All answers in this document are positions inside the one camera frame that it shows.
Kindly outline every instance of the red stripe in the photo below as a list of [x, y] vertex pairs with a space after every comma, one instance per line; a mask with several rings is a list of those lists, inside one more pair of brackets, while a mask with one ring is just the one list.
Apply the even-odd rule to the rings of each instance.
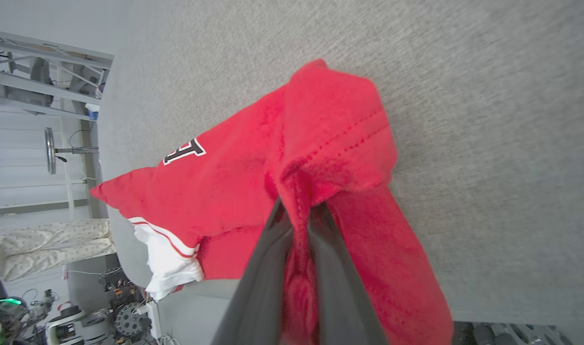
[[187, 254], [181, 253], [181, 251], [180, 251], [180, 250], [179, 250], [177, 247], [175, 247], [175, 245], [173, 244], [173, 241], [171, 241], [171, 239], [169, 238], [169, 236], [167, 236], [166, 234], [163, 234], [163, 233], [161, 233], [160, 231], [158, 231], [158, 230], [154, 229], [154, 228], [153, 228], [153, 227], [152, 227], [152, 226], [151, 226], [149, 223], [147, 223], [146, 221], [139, 221], [139, 222], [137, 222], [137, 223], [132, 223], [132, 224], [134, 224], [134, 225], [139, 225], [139, 224], [145, 224], [145, 225], [148, 225], [148, 227], [150, 227], [150, 228], [151, 228], [153, 231], [155, 231], [156, 233], [159, 233], [159, 234], [161, 234], [162, 236], [166, 237], [166, 239], [167, 239], [167, 240], [169, 240], [169, 243], [171, 244], [171, 247], [173, 247], [173, 248], [176, 250], [176, 252], [177, 252], [177, 253], [179, 253], [179, 255], [180, 255], [180, 256], [182, 256], [182, 257], [184, 257], [184, 258], [191, 258], [191, 257], [192, 257], [191, 255], [187, 255]]

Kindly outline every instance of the electrical outlet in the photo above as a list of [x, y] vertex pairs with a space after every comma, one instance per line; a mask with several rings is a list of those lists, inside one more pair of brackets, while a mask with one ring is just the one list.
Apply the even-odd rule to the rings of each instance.
[[160, 339], [162, 337], [162, 329], [160, 328], [160, 317], [158, 317], [158, 304], [151, 301], [144, 306], [136, 308], [134, 314], [145, 314], [152, 321], [152, 328], [150, 333], [154, 339]]

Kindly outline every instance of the stitching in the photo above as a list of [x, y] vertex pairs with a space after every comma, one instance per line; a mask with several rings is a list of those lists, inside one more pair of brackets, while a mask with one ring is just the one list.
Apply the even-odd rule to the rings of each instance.
[[299, 217], [301, 216], [301, 194], [298, 192], [298, 180], [294, 181], [294, 198], [296, 199], [296, 221], [299, 221]]
[[[369, 116], [365, 116], [363, 118], [361, 118], [360, 120], [358, 120], [355, 124], [347, 127], [347, 130], [342, 131], [341, 133], [338, 133], [338, 135], [333, 136], [332, 138], [330, 138], [329, 140], [327, 140], [326, 142], [324, 142], [324, 144], [321, 144], [317, 150], [312, 151], [312, 153], [310, 153], [307, 157], [305, 157], [304, 159], [302, 159], [298, 166], [296, 168], [294, 168], [293, 170], [288, 171], [285, 176], [282, 178], [282, 180], [285, 180], [288, 178], [288, 176], [292, 175], [293, 173], [295, 173], [301, 166], [303, 166], [305, 163], [307, 163], [310, 160], [313, 160], [314, 157], [320, 153], [320, 151], [322, 151], [324, 146], [327, 146], [328, 144], [330, 144], [332, 141], [334, 141], [335, 139], [337, 139], [340, 136], [344, 136], [347, 134], [348, 131], [351, 131], [352, 129], [354, 129], [354, 127], [358, 126], [359, 124], [361, 124], [362, 122], [365, 122], [366, 120], [369, 120], [369, 118], [380, 114], [381, 112], [383, 112], [383, 109], [380, 109], [377, 112], [372, 113]], [[360, 144], [363, 144], [365, 140], [369, 139], [370, 137], [372, 137], [373, 135], [377, 134], [378, 131], [381, 131], [382, 129], [384, 129], [385, 127], [388, 127], [389, 124], [386, 121], [386, 124], [382, 127], [379, 127], [378, 129], [376, 129], [376, 131], [374, 131], [373, 133], [371, 133], [370, 135], [368, 135], [366, 138], [363, 138], [362, 140], [360, 140], [360, 143], [357, 143], [355, 146], [350, 146], [350, 149], [352, 149], [353, 147], [358, 147]]]

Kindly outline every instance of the white wall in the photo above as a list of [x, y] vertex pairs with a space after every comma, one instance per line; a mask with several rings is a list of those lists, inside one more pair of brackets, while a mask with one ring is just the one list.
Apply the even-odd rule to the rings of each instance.
[[0, 0], [0, 31], [114, 55], [130, 0]]

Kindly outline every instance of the metal bar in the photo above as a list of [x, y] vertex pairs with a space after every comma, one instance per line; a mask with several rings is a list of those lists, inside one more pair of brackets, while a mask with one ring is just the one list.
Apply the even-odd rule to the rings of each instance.
[[75, 77], [77, 77], [77, 78], [81, 79], [82, 81], [85, 81], [86, 83], [88, 83], [88, 84], [92, 85], [93, 87], [98, 87], [98, 85], [96, 85], [95, 83], [92, 83], [92, 82], [91, 82], [91, 81], [89, 81], [88, 79], [86, 79], [86, 78], [84, 78], [84, 77], [82, 77], [82, 76], [79, 76], [79, 74], [77, 74], [77, 73], [73, 72], [72, 70], [70, 70], [70, 69], [68, 69], [68, 68], [66, 68], [66, 67], [64, 67], [64, 66], [62, 66], [62, 65], [60, 65], [60, 64], [58, 64], [58, 63], [56, 63], [55, 61], [53, 61], [53, 60], [50, 60], [50, 59], [47, 59], [47, 61], [49, 61], [50, 63], [53, 63], [53, 65], [56, 65], [56, 66], [57, 66], [57, 67], [59, 67], [59, 68], [62, 68], [62, 69], [63, 69], [63, 70], [65, 70], [66, 72], [68, 72], [68, 73], [72, 74], [73, 76], [75, 76]]
[[[89, 122], [86, 121], [79, 121], [80, 122], [80, 128], [83, 129], [82, 132], [80, 132], [81, 135], [81, 143], [85, 146], [92, 146], [92, 139], [90, 137], [90, 130], [92, 129], [91, 125]], [[91, 176], [94, 179], [98, 179], [98, 157], [93, 156], [93, 155], [81, 155], [81, 158], [83, 160], [83, 166], [85, 168], [85, 175], [86, 176]], [[86, 185], [86, 190], [90, 190], [91, 188], [94, 188], [98, 182], [97, 180], [93, 180], [93, 179], [86, 179], [85, 181]], [[102, 213], [101, 213], [101, 208], [99, 207], [100, 201], [98, 201], [95, 198], [88, 198], [88, 210], [90, 210], [90, 218], [102, 218]]]
[[26, 146], [4, 146], [0, 145], [0, 149], [4, 150], [42, 150], [42, 147], [26, 147]]
[[18, 70], [19, 72], [24, 72], [26, 74], [30, 74], [30, 69], [28, 67], [23, 66], [23, 65], [15, 65], [15, 69]]
[[20, 129], [20, 128], [0, 128], [0, 131], [26, 131], [26, 132], [39, 132], [42, 133], [42, 129]]
[[72, 92], [64, 88], [48, 85], [46, 83], [41, 83], [40, 81], [14, 76], [13, 74], [5, 72], [0, 72], [0, 84], [9, 87], [21, 88], [23, 90], [28, 90], [32, 92], [39, 92], [44, 94], [50, 94], [53, 96], [69, 98], [71, 100], [76, 100], [80, 102], [100, 104], [100, 100], [95, 97], [87, 96], [79, 92]]
[[90, 117], [87, 115], [77, 114], [76, 112], [69, 112], [69, 111], [64, 111], [64, 110], [56, 109], [56, 108], [43, 107], [42, 105], [37, 105], [37, 104], [30, 104], [30, 103], [21, 102], [21, 101], [9, 100], [8, 98], [4, 98], [4, 97], [0, 97], [0, 105], [7, 105], [9, 107], [16, 107], [16, 108], [24, 109], [27, 111], [42, 112], [48, 116], [61, 116], [61, 117], [75, 118], [77, 120], [92, 121], [92, 120], [90, 120]]
[[[59, 119], [60, 122], [60, 127], [62, 128], [62, 138], [66, 138], [66, 135], [64, 135], [64, 128], [66, 127], [66, 123], [62, 121], [62, 118]], [[64, 164], [64, 183], [66, 184], [66, 195], [68, 196], [68, 212], [69, 212], [69, 216], [70, 216], [70, 220], [73, 221], [75, 220], [75, 203], [74, 203], [74, 198], [72, 196], [72, 184], [70, 183], [70, 172], [68, 169], [68, 166], [66, 164]]]
[[77, 65], [92, 66], [96, 68], [109, 69], [111, 65], [106, 63], [100, 63], [93, 60], [81, 59], [80, 57], [73, 57], [67, 54], [60, 54], [54, 52], [47, 52], [37, 48], [30, 48], [29, 46], [16, 46], [14, 44], [8, 44], [0, 42], [0, 50], [5, 52], [20, 53], [25, 55], [30, 55], [32, 57], [40, 57], [43, 59], [56, 59], [57, 61], [64, 61], [68, 63], [75, 63]]
[[21, 115], [29, 114], [29, 112], [18, 112], [18, 111], [0, 111], [0, 112], [7, 113], [7, 114], [21, 114]]
[[[87, 206], [87, 199], [77, 199], [73, 200], [75, 207]], [[11, 206], [1, 206], [0, 216], [7, 214], [24, 214], [32, 212], [43, 212], [45, 210], [56, 210], [56, 209], [66, 209], [69, 207], [68, 201], [52, 201], [49, 203], [34, 203], [25, 205], [11, 205]]]
[[0, 168], [19, 168], [23, 166], [47, 166], [47, 164], [0, 164]]
[[[60, 54], [68, 55], [69, 57], [71, 57], [71, 56], [72, 56], [71, 54], [68, 54], [67, 52], [64, 52], [64, 50], [61, 50], [61, 49], [60, 49], [60, 48], [58, 48], [57, 46], [53, 46], [52, 48], [54, 48], [54, 49], [56, 50], [56, 52], [58, 52], [58, 53], [60, 53]], [[89, 68], [89, 69], [91, 69], [91, 70], [93, 70], [94, 72], [96, 72], [96, 73], [99, 73], [99, 74], [102, 74], [102, 71], [103, 71], [103, 69], [101, 69], [101, 70], [98, 70], [98, 69], [96, 69], [96, 68], [93, 68], [93, 67], [91, 67], [91, 66], [85, 66], [85, 67], [87, 67], [87, 68]]]
[[98, 78], [98, 85], [102, 84], [102, 79], [104, 79], [104, 74], [106, 73], [106, 70], [102, 70], [101, 76]]
[[98, 146], [72, 147], [70, 149], [55, 149], [55, 153], [87, 154], [98, 153]]
[[25, 206], [40, 206], [40, 205], [50, 205], [50, 204], [59, 204], [59, 203], [67, 203], [68, 200], [56, 200], [56, 201], [44, 201], [42, 203], [28, 203], [28, 204], [17, 204], [17, 205], [2, 205], [0, 206], [1, 209], [8, 209], [9, 207], [25, 207]]
[[[84, 184], [85, 180], [72, 180], [70, 182], [73, 185]], [[24, 183], [24, 184], [0, 184], [0, 189], [2, 188], [24, 188], [27, 186], [44, 186], [44, 185], [65, 185], [66, 181], [42, 181], [39, 183]]]
[[1, 31], [0, 31], [0, 38], [6, 39], [7, 41], [14, 40], [14, 41], [20, 41], [20, 42], [24, 42], [24, 43], [36, 44], [38, 46], [50, 46], [51, 48], [61, 48], [64, 50], [69, 50], [71, 52], [92, 55], [93, 57], [99, 57], [99, 58], [109, 59], [109, 60], [112, 60], [114, 57], [111, 54], [95, 52], [94, 50], [77, 48], [76, 46], [67, 46], [65, 44], [58, 44], [58, 43], [49, 42], [49, 41], [43, 41], [42, 39], [34, 39], [31, 37], [24, 37], [24, 36], [20, 36], [20, 35], [3, 33]]
[[25, 60], [25, 59], [31, 59], [32, 57], [13, 57], [12, 59], [6, 59], [6, 60], [1, 60], [0, 64], [2, 63], [9, 63], [9, 62], [15, 62], [15, 61], [20, 61], [20, 60]]

